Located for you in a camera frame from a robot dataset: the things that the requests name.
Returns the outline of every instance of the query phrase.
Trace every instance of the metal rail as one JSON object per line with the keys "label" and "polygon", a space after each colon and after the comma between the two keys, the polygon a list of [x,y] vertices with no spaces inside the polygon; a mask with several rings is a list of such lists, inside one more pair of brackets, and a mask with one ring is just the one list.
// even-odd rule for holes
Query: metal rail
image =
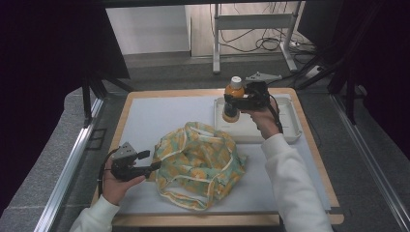
{"label": "metal rail", "polygon": [[[92,118],[95,119],[99,115],[102,105],[103,100],[96,99],[92,107]],[[60,208],[61,202],[67,192],[67,188],[70,185],[70,181],[72,180],[77,165],[81,160],[87,141],[95,125],[96,120],[92,120],[88,128],[82,129],[79,133],[79,136],[75,144],[73,145],[73,149],[69,155],[66,165],[64,166],[57,184],[55,185],[54,190],[44,207],[43,214],[40,217],[34,231],[48,231],[52,226],[52,223],[57,215],[58,209]]]}
{"label": "metal rail", "polygon": [[390,210],[395,216],[395,219],[397,220],[401,231],[410,231],[410,217],[405,205],[395,192],[395,189],[392,187],[389,180],[386,178],[386,175],[379,166],[373,153],[368,148],[359,129],[355,125],[351,124],[350,120],[344,113],[344,105],[341,100],[336,98],[334,95],[331,95],[331,100],[334,103],[338,115],[340,116],[344,126],[346,126],[350,136],[352,137],[356,147],[358,148],[359,153],[361,154],[371,176],[374,179],[374,182],[379,187],[380,192],[382,193],[383,197],[390,207]]}

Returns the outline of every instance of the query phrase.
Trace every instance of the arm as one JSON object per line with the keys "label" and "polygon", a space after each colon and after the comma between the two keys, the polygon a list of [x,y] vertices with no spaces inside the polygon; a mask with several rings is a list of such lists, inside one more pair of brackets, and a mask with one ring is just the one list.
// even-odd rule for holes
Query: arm
{"label": "arm", "polygon": [[111,231],[111,221],[120,210],[119,203],[127,190],[145,180],[145,176],[139,176],[128,182],[121,182],[112,175],[111,164],[112,160],[108,159],[103,176],[102,196],[96,204],[81,212],[70,231]]}
{"label": "arm", "polygon": [[109,203],[101,196],[96,204],[81,212],[70,231],[111,231],[111,221],[119,210],[119,206]]}
{"label": "arm", "polygon": [[[271,105],[277,109],[274,101]],[[304,160],[279,133],[272,113],[267,108],[243,112],[250,115],[266,139],[262,144],[267,159],[265,168],[286,230],[333,231]]]}

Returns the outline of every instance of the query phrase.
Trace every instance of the table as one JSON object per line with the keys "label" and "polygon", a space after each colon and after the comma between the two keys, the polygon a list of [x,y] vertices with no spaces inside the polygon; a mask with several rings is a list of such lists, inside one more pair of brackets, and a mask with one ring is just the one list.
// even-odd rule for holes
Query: table
{"label": "table", "polygon": [[[120,145],[120,140],[125,129],[130,108],[133,99],[138,98],[169,98],[169,97],[199,97],[199,96],[222,96],[223,89],[213,90],[173,90],[173,91],[145,91],[129,93],[126,103],[121,114],[116,132],[114,134],[110,150],[117,148]],[[293,89],[289,88],[271,88],[271,94],[288,94],[294,103],[295,110],[302,125],[302,129],[307,138],[307,143],[310,148],[313,160],[318,169],[321,181],[325,187],[325,191],[331,204],[331,211],[328,216],[332,224],[340,224],[344,220],[344,216],[340,214],[339,204],[333,190],[332,184],[328,177],[326,168],[322,162],[318,149],[315,145],[313,136],[308,127],[308,122],[304,111],[299,103],[298,97]],[[98,194],[96,192],[93,203],[97,201]],[[231,215],[117,215],[113,220],[113,225],[121,226],[262,226],[262,225],[279,225],[278,214],[231,214]]]}
{"label": "table", "polygon": [[296,72],[298,68],[289,52],[289,43],[295,28],[296,20],[302,1],[292,14],[249,14],[249,15],[220,15],[219,6],[215,4],[215,35],[213,53],[213,72],[220,73],[220,30],[238,29],[266,29],[266,28],[287,28],[284,42],[280,42],[280,49],[291,72]]}

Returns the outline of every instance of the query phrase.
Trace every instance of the wall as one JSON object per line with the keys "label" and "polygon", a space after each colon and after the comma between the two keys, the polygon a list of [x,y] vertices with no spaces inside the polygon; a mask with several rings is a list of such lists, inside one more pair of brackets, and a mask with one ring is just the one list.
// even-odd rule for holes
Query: wall
{"label": "wall", "polygon": [[185,6],[106,10],[123,55],[190,51]]}

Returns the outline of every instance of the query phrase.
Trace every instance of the bottle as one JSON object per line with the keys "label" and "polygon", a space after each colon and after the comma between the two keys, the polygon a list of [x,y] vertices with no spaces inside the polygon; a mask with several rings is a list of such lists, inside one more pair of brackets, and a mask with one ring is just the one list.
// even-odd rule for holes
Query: bottle
{"label": "bottle", "polygon": [[[225,88],[225,94],[234,98],[242,98],[245,94],[242,79],[239,76],[233,76],[231,82]],[[240,111],[230,103],[223,106],[222,118],[227,123],[235,123],[239,120]]]}

